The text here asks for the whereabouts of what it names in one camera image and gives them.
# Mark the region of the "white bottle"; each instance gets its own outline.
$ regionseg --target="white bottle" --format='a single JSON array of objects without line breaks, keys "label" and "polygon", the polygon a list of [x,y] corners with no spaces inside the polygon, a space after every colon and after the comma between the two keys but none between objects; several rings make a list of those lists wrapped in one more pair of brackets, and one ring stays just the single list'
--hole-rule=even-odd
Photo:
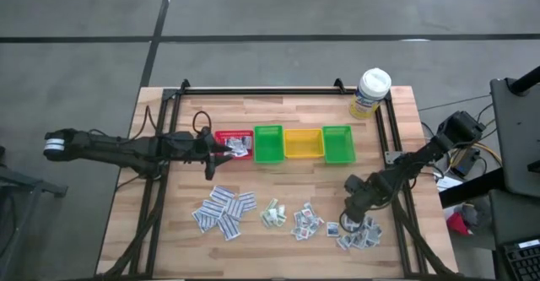
[{"label": "white bottle", "polygon": [[373,68],[364,73],[348,108],[356,118],[371,117],[392,86],[388,73]]}]

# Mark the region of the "red object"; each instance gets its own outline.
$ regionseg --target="red object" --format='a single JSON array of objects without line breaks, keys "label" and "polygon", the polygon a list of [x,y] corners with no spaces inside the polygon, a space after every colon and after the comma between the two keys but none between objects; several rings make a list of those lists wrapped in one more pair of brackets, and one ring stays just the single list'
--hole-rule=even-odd
[{"label": "red object", "polygon": [[247,150],[247,155],[243,157],[235,157],[234,159],[253,159],[253,131],[252,130],[223,130],[213,134],[216,142],[225,145],[226,138],[242,138],[251,137],[251,149]]},{"label": "red object", "polygon": [[451,215],[446,221],[446,225],[448,225],[449,229],[457,231],[462,235],[470,235],[467,226],[465,226],[465,222],[463,222],[463,218],[459,213]]}]

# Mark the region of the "plastic bin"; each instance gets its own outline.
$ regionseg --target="plastic bin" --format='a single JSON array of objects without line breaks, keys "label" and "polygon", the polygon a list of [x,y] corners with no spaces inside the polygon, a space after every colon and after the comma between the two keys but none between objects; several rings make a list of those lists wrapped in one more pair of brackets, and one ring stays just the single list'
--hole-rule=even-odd
[{"label": "plastic bin", "polygon": [[255,162],[277,164],[283,162],[284,128],[281,125],[255,126]]},{"label": "plastic bin", "polygon": [[[216,139],[216,142],[225,145],[225,140],[227,138],[242,138],[250,137],[251,142],[253,143],[253,131],[252,130],[223,130],[213,133],[213,136]],[[243,157],[235,157],[234,159],[252,159],[253,158],[253,145],[251,149],[247,150],[247,155]]]},{"label": "plastic bin", "polygon": [[285,129],[285,156],[291,159],[324,156],[321,129]]},{"label": "plastic bin", "polygon": [[351,126],[324,126],[322,138],[324,157],[328,164],[347,164],[356,161]]}]

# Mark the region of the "green bin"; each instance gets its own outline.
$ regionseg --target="green bin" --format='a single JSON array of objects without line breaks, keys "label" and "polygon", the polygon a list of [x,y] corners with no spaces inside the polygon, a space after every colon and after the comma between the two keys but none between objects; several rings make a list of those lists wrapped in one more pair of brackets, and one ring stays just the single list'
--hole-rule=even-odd
[{"label": "green bin", "polygon": [[323,126],[324,158],[328,164],[347,164],[356,161],[351,126]]},{"label": "green bin", "polygon": [[253,136],[256,163],[277,164],[284,161],[284,128],[281,125],[255,126]]}]

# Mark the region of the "yellow label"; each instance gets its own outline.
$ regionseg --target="yellow label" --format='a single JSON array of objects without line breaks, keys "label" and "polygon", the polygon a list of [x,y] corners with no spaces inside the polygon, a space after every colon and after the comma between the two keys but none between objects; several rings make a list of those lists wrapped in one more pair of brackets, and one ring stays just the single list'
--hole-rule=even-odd
[{"label": "yellow label", "polygon": [[371,107],[367,107],[365,105],[361,105],[356,100],[356,97],[353,97],[351,104],[348,106],[348,111],[352,116],[359,119],[370,118],[377,107],[379,107],[379,104],[380,102],[375,102]]}]

